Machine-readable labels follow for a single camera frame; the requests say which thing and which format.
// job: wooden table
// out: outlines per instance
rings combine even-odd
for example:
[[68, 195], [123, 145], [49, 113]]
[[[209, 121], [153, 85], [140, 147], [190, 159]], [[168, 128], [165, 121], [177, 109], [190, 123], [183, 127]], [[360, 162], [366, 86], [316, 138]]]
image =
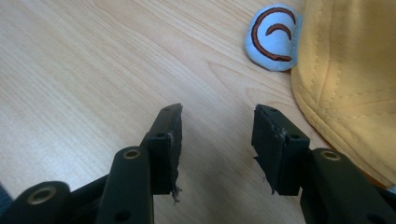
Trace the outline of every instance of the wooden table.
[[[298, 11], [302, 1], [282, 1]], [[156, 223], [304, 223], [271, 195], [250, 145], [256, 104], [310, 138], [290, 74], [259, 67], [244, 37], [274, 1], [6, 0], [0, 3], [0, 182], [71, 190], [137, 146], [162, 107], [182, 103], [181, 203], [155, 197]]]

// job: wood grain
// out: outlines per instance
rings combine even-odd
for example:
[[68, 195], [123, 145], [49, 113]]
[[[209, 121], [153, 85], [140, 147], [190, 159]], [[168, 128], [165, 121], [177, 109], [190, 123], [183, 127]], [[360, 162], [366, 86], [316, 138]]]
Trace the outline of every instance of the wood grain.
[[79, 188], [182, 103], [181, 203], [156, 196], [156, 223], [304, 223], [298, 198], [271, 195], [250, 145], [265, 104], [326, 146], [290, 75], [244, 52], [250, 19], [274, 2], [1, 1], [0, 182], [12, 197], [48, 180]]

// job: black plastic bracket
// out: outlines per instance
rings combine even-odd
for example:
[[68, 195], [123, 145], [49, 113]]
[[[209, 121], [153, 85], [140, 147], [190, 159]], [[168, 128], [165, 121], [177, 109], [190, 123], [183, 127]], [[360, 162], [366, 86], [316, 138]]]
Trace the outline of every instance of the black plastic bracket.
[[58, 181], [33, 186], [11, 204], [0, 223], [153, 223], [152, 195], [172, 192], [177, 201], [179, 193], [181, 111], [181, 104], [163, 108], [140, 147], [115, 155], [109, 175], [73, 192]]
[[394, 199], [381, 195], [341, 152], [309, 149], [309, 138], [280, 111], [257, 105], [252, 145], [270, 186], [297, 195], [306, 223], [396, 223]]

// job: yellow fabric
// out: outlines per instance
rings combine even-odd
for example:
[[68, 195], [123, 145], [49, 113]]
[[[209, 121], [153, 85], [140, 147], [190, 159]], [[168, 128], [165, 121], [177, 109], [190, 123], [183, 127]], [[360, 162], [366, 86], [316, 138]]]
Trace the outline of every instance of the yellow fabric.
[[306, 0], [291, 81], [335, 149], [396, 185], [395, 0]]

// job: screw hole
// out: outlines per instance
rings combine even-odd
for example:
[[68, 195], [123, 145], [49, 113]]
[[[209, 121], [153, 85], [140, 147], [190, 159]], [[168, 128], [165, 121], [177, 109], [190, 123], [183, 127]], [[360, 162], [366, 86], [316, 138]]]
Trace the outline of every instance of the screw hole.
[[289, 136], [290, 136], [290, 138], [294, 138], [294, 139], [300, 138], [300, 135], [298, 135], [298, 134], [290, 134]]
[[369, 221], [371, 221], [374, 224], [386, 224], [384, 218], [382, 218], [379, 215], [375, 215], [375, 214], [368, 214], [367, 215], [367, 219], [369, 219]]
[[53, 186], [43, 187], [33, 192], [27, 202], [32, 205], [44, 203], [56, 194], [56, 188]]
[[124, 152], [123, 157], [127, 160], [135, 159], [140, 156], [140, 151], [136, 149]]
[[116, 220], [116, 222], [124, 222], [127, 221], [130, 217], [131, 213], [129, 211], [121, 211], [114, 216], [114, 220]]
[[331, 151], [322, 151], [322, 152], [320, 152], [320, 155], [330, 161], [341, 160], [341, 157], [338, 154], [331, 152]]

